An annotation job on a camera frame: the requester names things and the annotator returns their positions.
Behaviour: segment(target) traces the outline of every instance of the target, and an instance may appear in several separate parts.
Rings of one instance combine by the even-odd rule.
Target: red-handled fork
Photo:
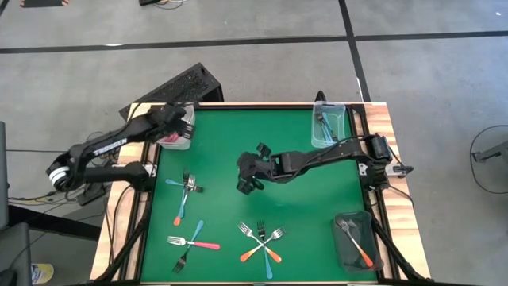
[[[179,237],[173,237],[173,236],[168,236],[167,237],[167,242],[171,243],[171,244],[174,244],[174,245],[186,245],[186,244],[189,244],[189,245],[194,245],[194,246],[204,247],[204,248],[207,248],[207,249],[214,249],[214,250],[219,250],[221,248],[221,245],[218,244],[218,243],[211,243],[211,242],[188,242],[188,241],[185,240],[185,238],[179,238]]]

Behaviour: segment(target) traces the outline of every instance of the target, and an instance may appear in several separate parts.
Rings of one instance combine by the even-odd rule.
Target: black floor stripe
[[[365,102],[370,102],[371,96],[368,93],[367,80],[365,79],[364,68],[362,67],[362,61],[360,59],[360,54],[358,53],[358,47],[356,47],[355,34],[352,31],[351,18],[349,17],[346,1],[339,0],[339,5],[341,6],[342,20],[344,21],[346,37],[348,38],[349,50],[351,51],[352,64],[355,68],[356,78],[360,84],[361,96]]]
[[[7,3],[9,3],[9,0],[3,0],[2,4],[0,4],[0,17],[2,16],[3,11],[6,9]]]
[[[251,39],[230,39],[210,41],[180,41],[160,42],[145,44],[122,44],[122,45],[86,45],[64,47],[37,47],[37,48],[0,48],[0,54],[20,54],[36,52],[91,52],[91,51],[118,51],[150,48],[194,48],[194,47],[217,47],[250,44],[301,44],[301,43],[329,43],[346,41],[346,36],[311,36],[311,37],[266,37]]]
[[[461,39],[475,37],[506,37],[508,31],[487,32],[457,32],[457,33],[419,33],[394,35],[366,35],[355,36],[356,41],[397,41],[397,40],[432,40],[432,39]]]
[[[32,150],[32,149],[7,149],[7,152],[19,152],[19,153],[65,153],[66,151],[58,150]]]
[[[2,7],[5,8],[5,5],[8,1],[9,0],[4,0],[2,2],[2,5],[0,6],[0,13],[2,11]],[[431,40],[431,39],[460,39],[460,38],[477,38],[477,37],[508,37],[508,31],[364,35],[364,36],[353,36],[352,38],[354,39],[354,41],[398,41],[398,40],[403,41],[403,40]],[[151,48],[218,47],[218,46],[251,45],[251,44],[331,43],[331,42],[349,41],[349,38],[351,37],[348,36],[267,37],[252,39],[180,41],[180,42],[139,43],[139,44],[122,44],[122,45],[97,44],[97,45],[60,46],[60,47],[0,48],[0,54],[23,54],[23,53],[45,53],[45,52],[98,52],[98,51],[121,51],[121,50],[151,49]]]

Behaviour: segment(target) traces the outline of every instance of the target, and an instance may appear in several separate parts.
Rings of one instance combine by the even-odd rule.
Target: wooden border
[[[250,106],[280,106],[280,105],[292,105],[292,106],[304,106],[311,105],[312,102],[203,102],[200,103],[202,106],[238,106],[238,105],[250,105]],[[391,124],[390,115],[388,112],[387,104],[384,102],[344,102],[344,104],[364,104],[365,111],[368,120],[368,127],[371,133],[379,133],[385,136],[390,144],[390,147],[394,150],[395,154],[399,156],[397,141],[395,140],[393,126]],[[152,104],[142,103],[136,109],[134,116],[144,114],[148,111]],[[356,125],[360,126],[360,122],[356,120]],[[132,161],[140,160],[141,152],[143,149],[143,143],[131,143],[121,147],[120,155],[118,158],[119,164],[127,164]],[[148,153],[148,159],[153,160],[153,154],[155,152],[155,146],[151,146],[150,152]],[[405,179],[390,179],[390,184],[394,187],[409,194],[407,182]],[[115,182],[112,185],[110,192],[110,199],[108,201],[108,211],[110,222],[113,221],[113,212],[117,204],[118,197],[121,192],[127,187],[126,182]],[[425,252],[423,244],[421,243],[420,232],[414,210],[411,206],[411,202],[406,198],[389,190],[384,191],[383,198],[387,205],[387,215],[391,228],[391,235],[394,243],[401,251],[402,255],[408,260],[414,269],[425,277],[430,277],[429,267],[427,260],[425,259]],[[128,190],[118,209],[118,216],[116,218],[116,230],[114,239],[114,253],[115,255],[120,251],[121,247],[125,243],[125,233],[127,231],[127,224],[129,223],[129,215],[133,204],[133,190]],[[144,209],[144,203],[140,203],[138,220]],[[134,269],[137,261],[137,250],[139,248],[139,240],[134,245],[131,251],[129,259],[129,267],[127,269],[126,279],[132,279],[134,275]],[[385,261],[385,277],[390,277],[390,266],[388,264],[387,252],[383,243],[379,240],[379,248],[383,261]],[[100,276],[106,267],[108,266],[108,256],[110,253],[110,241],[108,238],[108,231],[106,226],[106,220],[102,223],[101,236],[97,245],[97,251],[95,254],[94,265],[90,274],[90,278],[94,279]]]

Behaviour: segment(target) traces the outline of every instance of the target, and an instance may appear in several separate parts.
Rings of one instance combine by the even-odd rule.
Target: black container
[[[349,224],[349,233],[374,263],[368,267],[360,252],[342,230],[339,221]],[[350,272],[376,271],[383,268],[383,260],[375,247],[374,233],[371,227],[371,214],[366,211],[338,214],[332,221],[332,232],[339,264]]]

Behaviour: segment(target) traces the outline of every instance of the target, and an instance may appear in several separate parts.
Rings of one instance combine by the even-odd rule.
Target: yellow object
[[[54,273],[53,265],[32,263],[32,285],[48,283]]]

